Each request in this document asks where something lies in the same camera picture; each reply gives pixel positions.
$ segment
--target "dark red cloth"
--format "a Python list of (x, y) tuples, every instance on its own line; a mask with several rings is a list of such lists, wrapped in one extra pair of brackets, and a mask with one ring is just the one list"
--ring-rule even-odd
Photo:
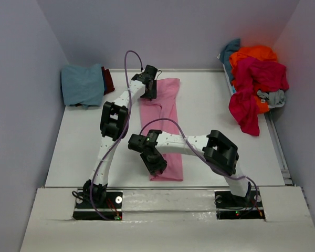
[(247, 57), (238, 62), (236, 81), (238, 91), (231, 96), (229, 110), (244, 133), (259, 136), (259, 108), (253, 97), (255, 89), (263, 92), (286, 91), (286, 67), (274, 61)]
[(114, 89), (114, 85), (113, 85), (113, 80), (111, 77), (111, 73), (109, 69), (106, 69), (104, 67), (101, 68), (102, 74), (104, 76), (105, 79), (105, 83), (106, 84), (106, 89), (104, 91), (104, 95), (106, 95), (107, 93), (113, 92)]

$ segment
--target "white board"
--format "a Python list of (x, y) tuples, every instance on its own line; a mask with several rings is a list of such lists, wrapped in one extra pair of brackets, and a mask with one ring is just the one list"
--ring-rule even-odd
[[(159, 192), (125, 190), (123, 204), (129, 201), (132, 214), (121, 222), (105, 222), (73, 220), (70, 188), (41, 188), (21, 252), (315, 252), (315, 228), (299, 187), (260, 188), (266, 221), (217, 220), (209, 190), (162, 190), (161, 197), (148, 198), (144, 191)], [(135, 194), (142, 197), (131, 198)]]
[[(126, 88), (123, 72), (112, 72), (115, 92), (104, 97), (113, 101)], [(259, 186), (284, 185), (266, 120), (259, 116), (260, 136), (241, 132), (228, 110), (230, 93), (223, 72), (163, 72), (162, 78), (179, 78), (176, 98), (178, 121), (189, 135), (209, 134), (220, 130), (237, 146), (240, 166)], [(47, 177), (47, 187), (82, 187), (89, 178), (99, 151), (101, 108), (66, 107), (53, 159)], [(132, 108), (129, 133), (114, 155), (109, 187), (208, 187), (227, 186), (194, 156), (183, 156), (182, 182), (151, 182), (138, 153), (127, 148), (132, 133), (139, 133), (139, 103)]]

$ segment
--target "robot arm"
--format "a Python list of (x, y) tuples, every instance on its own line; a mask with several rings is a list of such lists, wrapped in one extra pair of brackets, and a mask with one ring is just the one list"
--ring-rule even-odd
[[(187, 136), (186, 139), (207, 162), (217, 166), (229, 176), (224, 176), (224, 178), (233, 195), (241, 198), (248, 196), (250, 185), (247, 179), (233, 179), (244, 176), (237, 163), (239, 155), (236, 145), (217, 130), (212, 130), (209, 135)], [(150, 130), (147, 136), (133, 134), (128, 148), (141, 153), (140, 157), (151, 175), (156, 175), (157, 172), (163, 173), (166, 168), (167, 162), (162, 154), (196, 155), (181, 135), (160, 130)]]
[(105, 102), (100, 121), (102, 138), (97, 161), (89, 179), (83, 186), (83, 198), (86, 200), (89, 201), (89, 192), (92, 185), (93, 201), (96, 205), (104, 201), (111, 162), (119, 144), (118, 139), (122, 132), (124, 132), (123, 137), (125, 137), (128, 130), (126, 123), (131, 113), (131, 105), (139, 97), (146, 99), (156, 98), (156, 80), (154, 79), (157, 71), (155, 67), (147, 65), (144, 72), (134, 75), (131, 79), (129, 87), (131, 97), (127, 90), (115, 101)]

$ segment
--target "pink cloth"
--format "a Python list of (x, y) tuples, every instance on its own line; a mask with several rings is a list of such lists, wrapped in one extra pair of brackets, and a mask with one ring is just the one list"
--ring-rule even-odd
[(236, 81), (238, 90), (231, 96), (229, 110), (244, 133), (259, 136), (259, 107), (253, 97), (254, 86), (264, 92), (286, 91), (286, 67), (274, 61), (247, 57), (238, 62)]
[[(167, 78), (158, 80), (156, 84), (156, 99), (140, 100), (141, 127), (157, 118), (170, 118), (177, 122), (176, 95), (179, 92), (180, 80)], [(157, 121), (144, 129), (143, 135), (147, 135), (151, 129), (162, 130), (170, 134), (179, 134), (179, 130), (170, 121)], [(163, 154), (167, 161), (167, 167), (162, 174), (150, 176), (151, 181), (182, 181), (183, 169), (180, 154)]]

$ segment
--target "gray wall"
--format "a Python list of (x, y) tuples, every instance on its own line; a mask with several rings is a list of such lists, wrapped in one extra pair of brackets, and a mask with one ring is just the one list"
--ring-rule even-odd
[(67, 62), (35, 0), (0, 0), (0, 252), (19, 251), (63, 113)]
[(215, 56), (233, 38), (272, 46), (299, 0), (38, 2), (73, 64), (123, 68), (133, 49), (158, 68), (221, 68)]
[(315, 223), (315, 0), (301, 0), (275, 43), (290, 90), (275, 124), (289, 171), (304, 187)]

